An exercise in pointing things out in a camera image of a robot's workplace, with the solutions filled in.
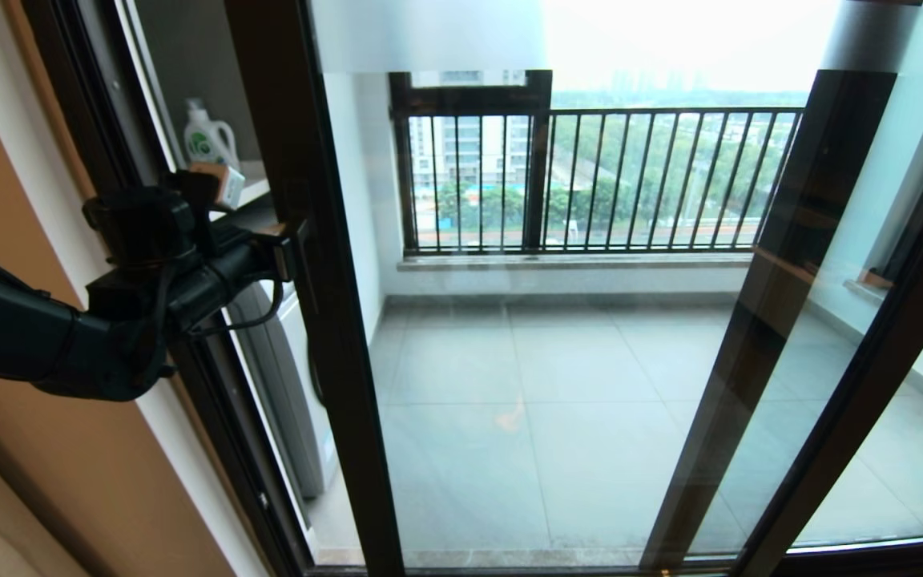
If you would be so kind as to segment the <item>dark framed sliding glass door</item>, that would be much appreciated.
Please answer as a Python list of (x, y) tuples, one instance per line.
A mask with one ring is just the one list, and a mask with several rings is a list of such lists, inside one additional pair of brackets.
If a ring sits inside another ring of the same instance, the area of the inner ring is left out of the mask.
[[(318, 347), (317, 368), (345, 481), (355, 498), (369, 577), (480, 577), (466, 570), (404, 566), (373, 370), (364, 335), (357, 277), (345, 213), (336, 139), (331, 127), (317, 29), (308, 0), (224, 0), (254, 131), (278, 218), (296, 250), (296, 288), (304, 297), (305, 328)], [(760, 256), (747, 274), (746, 293), (708, 377), (703, 405), (690, 427), (641, 569), (681, 573), (690, 540), (702, 526), (732, 451), (746, 434), (790, 324), (803, 307), (803, 281), (792, 272), (804, 245), (817, 234), (809, 209), (828, 211), (844, 195), (848, 172), (860, 167), (862, 146), (874, 142), (874, 113), (865, 96), (886, 98), (893, 77), (868, 71), (823, 71), (806, 106), (802, 135), (788, 161), (787, 193), (774, 202), (774, 227), (761, 236)], [(909, 253), (906, 281), (923, 289), (923, 244)], [(791, 555), (791, 541), (856, 456), (862, 438), (918, 357), (915, 329), (889, 322), (864, 337), (860, 349), (750, 534), (728, 577), (772, 577), (784, 563), (817, 567), (843, 561), (915, 561), (923, 544), (874, 547), (864, 554)]]

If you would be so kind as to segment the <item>white shelf board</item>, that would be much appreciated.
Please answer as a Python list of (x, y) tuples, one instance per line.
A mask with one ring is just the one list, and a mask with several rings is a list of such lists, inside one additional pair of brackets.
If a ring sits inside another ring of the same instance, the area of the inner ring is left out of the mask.
[(210, 211), (209, 220), (219, 220), (228, 213), (245, 208), (254, 200), (259, 200), (270, 191), (266, 168), (261, 160), (247, 160), (239, 164), (239, 169), (225, 167), (221, 179), (221, 194), (217, 207), (219, 211)]

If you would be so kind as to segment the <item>white detergent bottle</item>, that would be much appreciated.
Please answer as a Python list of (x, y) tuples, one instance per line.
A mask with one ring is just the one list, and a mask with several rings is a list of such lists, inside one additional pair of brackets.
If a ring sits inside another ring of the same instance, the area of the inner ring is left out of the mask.
[(212, 119), (201, 99), (186, 99), (184, 106), (187, 123), (183, 129), (183, 146), (189, 161), (223, 164), (241, 171), (231, 125)]

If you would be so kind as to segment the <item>white front-load washing machine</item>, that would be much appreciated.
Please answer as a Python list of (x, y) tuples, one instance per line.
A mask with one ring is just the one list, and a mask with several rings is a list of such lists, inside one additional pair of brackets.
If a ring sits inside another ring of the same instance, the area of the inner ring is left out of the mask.
[(238, 329), (236, 336), (297, 492), (317, 499), (333, 483), (338, 455), (317, 369), (318, 347), (305, 328), (296, 286), (272, 279), (253, 282), (228, 306), (228, 319), (246, 324), (272, 308), (272, 317)]

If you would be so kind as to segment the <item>grey high-rise building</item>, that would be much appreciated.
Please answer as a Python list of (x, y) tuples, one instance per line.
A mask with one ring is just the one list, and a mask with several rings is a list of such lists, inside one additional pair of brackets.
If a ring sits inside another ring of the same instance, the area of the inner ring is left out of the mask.
[(450, 103), (408, 120), (413, 186), (436, 189), (524, 188), (528, 172), (527, 115), (461, 115)]

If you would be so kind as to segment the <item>stone window sill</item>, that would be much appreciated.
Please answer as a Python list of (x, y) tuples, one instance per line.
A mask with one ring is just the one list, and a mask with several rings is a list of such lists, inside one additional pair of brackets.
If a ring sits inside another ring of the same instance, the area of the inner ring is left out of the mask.
[(898, 288), (846, 279), (841, 285), (850, 295), (878, 306), (874, 319), (877, 329), (887, 329), (893, 322), (897, 328), (915, 329), (917, 336), (923, 337), (923, 288), (917, 288), (916, 282), (906, 281)]
[(754, 252), (491, 253), (490, 255), (407, 256), (399, 272), (488, 272), (746, 268)]

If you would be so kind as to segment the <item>long black balcony railing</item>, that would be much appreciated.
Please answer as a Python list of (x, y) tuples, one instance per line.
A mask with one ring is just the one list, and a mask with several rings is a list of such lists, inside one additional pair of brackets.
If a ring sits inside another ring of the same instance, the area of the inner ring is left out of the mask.
[(802, 119), (785, 107), (550, 110), (536, 253), (751, 251)]

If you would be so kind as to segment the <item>fixed dark framed glass panel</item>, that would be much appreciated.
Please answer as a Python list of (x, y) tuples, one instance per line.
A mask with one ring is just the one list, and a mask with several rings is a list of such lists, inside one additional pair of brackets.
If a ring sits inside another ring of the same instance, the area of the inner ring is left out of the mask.
[(827, 29), (649, 577), (923, 577), (923, 0)]

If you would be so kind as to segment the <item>dark window frame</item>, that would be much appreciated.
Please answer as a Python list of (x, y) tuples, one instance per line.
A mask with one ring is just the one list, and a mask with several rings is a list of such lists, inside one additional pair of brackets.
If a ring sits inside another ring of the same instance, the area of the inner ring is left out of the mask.
[[(394, 135), (397, 200), (404, 256), (450, 253), (536, 253), (546, 246), (552, 74), (549, 71), (450, 71), (429, 77), (389, 74), (389, 121)], [(527, 115), (528, 172), (524, 188), (436, 189), (413, 186), (408, 120), (447, 103), (461, 115)]]

